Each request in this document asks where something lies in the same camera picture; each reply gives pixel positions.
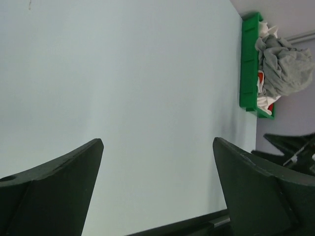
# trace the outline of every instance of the gray cloth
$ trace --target gray cloth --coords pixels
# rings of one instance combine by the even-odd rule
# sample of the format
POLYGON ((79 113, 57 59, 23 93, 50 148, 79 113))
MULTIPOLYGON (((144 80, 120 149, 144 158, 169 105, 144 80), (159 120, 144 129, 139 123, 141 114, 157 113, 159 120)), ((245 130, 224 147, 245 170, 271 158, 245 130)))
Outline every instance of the gray cloth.
POLYGON ((288 96, 305 89, 312 82, 315 67, 309 49, 298 50, 284 38, 273 35, 258 38, 259 69, 265 73, 263 95, 288 96))

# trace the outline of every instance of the red object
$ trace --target red object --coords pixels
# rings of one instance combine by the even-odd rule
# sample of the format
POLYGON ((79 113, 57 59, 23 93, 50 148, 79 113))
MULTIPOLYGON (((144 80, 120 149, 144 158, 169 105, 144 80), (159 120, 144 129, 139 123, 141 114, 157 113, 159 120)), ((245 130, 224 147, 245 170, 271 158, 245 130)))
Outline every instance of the red object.
POLYGON ((271 105, 268 107, 268 110, 272 112, 273 108, 274 108, 274 104, 271 104, 271 105))
POLYGON ((258 72, 258 78, 259 78, 259 82, 262 83, 262 80, 264 79, 264 73, 258 72))

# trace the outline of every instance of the green bin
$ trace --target green bin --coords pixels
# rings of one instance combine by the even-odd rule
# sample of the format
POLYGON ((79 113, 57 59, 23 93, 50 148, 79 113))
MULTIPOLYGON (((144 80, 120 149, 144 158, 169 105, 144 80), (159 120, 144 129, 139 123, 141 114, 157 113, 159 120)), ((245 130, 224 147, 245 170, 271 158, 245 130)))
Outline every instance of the green bin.
POLYGON ((259 36, 259 21, 262 20, 259 12, 243 18, 240 107, 259 118, 274 119, 275 105, 271 115, 257 107, 258 51, 255 49, 255 43, 259 36))

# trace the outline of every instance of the crumpled clothing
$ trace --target crumpled clothing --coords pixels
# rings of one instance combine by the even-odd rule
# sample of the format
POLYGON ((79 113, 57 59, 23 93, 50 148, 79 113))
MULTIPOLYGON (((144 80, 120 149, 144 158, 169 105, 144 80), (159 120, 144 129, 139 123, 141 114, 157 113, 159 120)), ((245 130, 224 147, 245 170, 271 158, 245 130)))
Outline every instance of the crumpled clothing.
POLYGON ((278 26, 272 26, 271 28, 269 28, 267 26, 267 22, 266 21, 259 21, 259 37, 267 37, 268 35, 272 34, 274 35, 276 38, 278 38, 278 26))
POLYGON ((272 109, 270 106, 275 103, 281 96, 276 98, 268 97, 261 95, 264 85, 265 75, 262 70, 258 71, 258 80, 257 80, 257 107, 263 110, 265 113, 272 115, 272 109))
POLYGON ((288 96, 305 89, 313 80, 315 67, 311 51, 298 50, 284 38, 274 35, 258 38, 259 69, 265 73, 262 94, 272 98, 288 96))

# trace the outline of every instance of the purple wall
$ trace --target purple wall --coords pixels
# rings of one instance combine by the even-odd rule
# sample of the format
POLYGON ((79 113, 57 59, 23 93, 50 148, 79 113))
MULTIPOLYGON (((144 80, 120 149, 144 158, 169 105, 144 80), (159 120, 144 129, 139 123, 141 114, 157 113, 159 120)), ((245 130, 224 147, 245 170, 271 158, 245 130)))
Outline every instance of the purple wall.
MULTIPOLYGON (((315 40, 294 45, 299 49, 310 48, 315 59, 315 40)), ((264 138, 265 133, 302 135, 315 132, 315 72, 313 82, 305 90, 281 97, 276 102, 275 120, 258 119, 256 149, 280 153, 264 138)))

